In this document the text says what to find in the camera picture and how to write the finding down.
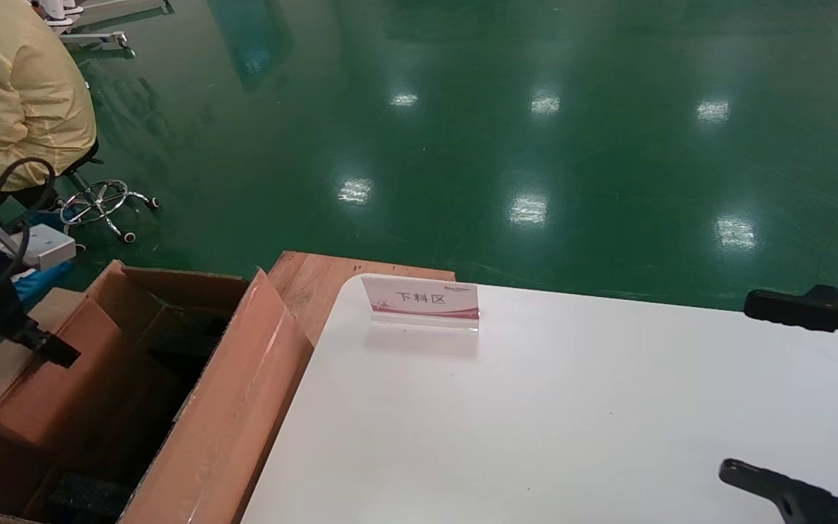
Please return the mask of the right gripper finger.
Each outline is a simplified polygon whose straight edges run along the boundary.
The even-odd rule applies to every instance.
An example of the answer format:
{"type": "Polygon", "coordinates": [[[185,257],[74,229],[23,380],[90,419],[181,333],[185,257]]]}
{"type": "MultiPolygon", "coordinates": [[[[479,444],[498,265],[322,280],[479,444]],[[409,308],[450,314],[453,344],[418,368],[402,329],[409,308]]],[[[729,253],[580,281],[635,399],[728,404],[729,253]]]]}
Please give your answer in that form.
{"type": "Polygon", "coordinates": [[[816,285],[802,295],[752,290],[743,313],[772,324],[833,333],[838,331],[838,287],[816,285]]]}
{"type": "Polygon", "coordinates": [[[735,458],[719,465],[719,479],[771,501],[785,523],[838,523],[838,496],[817,485],[735,458]]]}

